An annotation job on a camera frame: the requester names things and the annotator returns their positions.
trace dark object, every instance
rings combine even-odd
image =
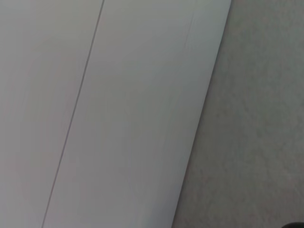
[[[282,228],[304,228],[304,222],[293,222],[289,223]]]

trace textured surface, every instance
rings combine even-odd
[[[173,228],[304,220],[303,12],[232,1]]]

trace panel seam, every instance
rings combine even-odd
[[[77,107],[77,104],[78,104],[78,100],[79,100],[80,92],[81,92],[81,89],[82,89],[82,85],[84,83],[84,79],[85,79],[85,75],[86,75],[86,69],[87,69],[87,66],[88,66],[88,63],[89,63],[89,60],[90,60],[90,56],[91,56],[91,53],[92,53],[93,44],[94,44],[95,36],[96,36],[96,33],[97,33],[97,29],[98,29],[98,25],[99,25],[99,21],[100,21],[100,17],[101,17],[101,12],[102,12],[103,7],[104,7],[104,3],[105,3],[105,0],[102,0],[101,7],[100,7],[100,10],[99,10],[99,14],[98,14],[98,18],[97,18],[97,22],[96,22],[94,33],[93,33],[93,38],[92,38],[92,41],[91,41],[91,46],[90,46],[90,49],[89,49],[88,56],[86,58],[84,72],[82,74],[80,87],[79,87],[79,90],[78,90],[78,93],[77,93],[77,98],[76,98],[76,102],[75,102],[74,109],[73,109],[73,112],[72,112],[72,116],[71,116],[71,119],[70,119],[70,123],[69,123],[69,126],[68,126],[68,130],[67,130],[67,133],[66,133],[65,142],[64,142],[64,145],[63,145],[63,148],[62,148],[62,151],[61,151],[61,155],[60,155],[59,163],[58,163],[58,166],[57,166],[56,174],[55,174],[55,177],[54,177],[54,180],[53,180],[52,189],[51,189],[48,201],[47,201],[47,208],[46,208],[46,211],[44,213],[41,228],[44,227],[44,224],[45,224],[45,221],[46,221],[46,218],[47,218],[48,208],[49,208],[51,198],[52,198],[52,195],[53,195],[53,191],[54,191],[55,183],[56,183],[57,176],[58,176],[58,173],[59,173],[59,168],[60,168],[60,165],[61,165],[63,154],[64,154],[64,151],[65,151],[65,148],[66,148],[66,145],[67,145],[66,143],[67,143],[67,139],[68,139],[68,136],[69,136],[69,133],[70,133],[70,130],[71,130],[71,126],[72,126],[72,122],[73,122],[73,119],[74,119],[74,115],[75,115],[76,107]]]

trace white panel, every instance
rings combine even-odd
[[[40,228],[101,0],[0,1],[0,227]]]
[[[46,228],[169,228],[229,0],[105,2]]]

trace floor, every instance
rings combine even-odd
[[[173,228],[304,221],[304,1],[232,0]]]

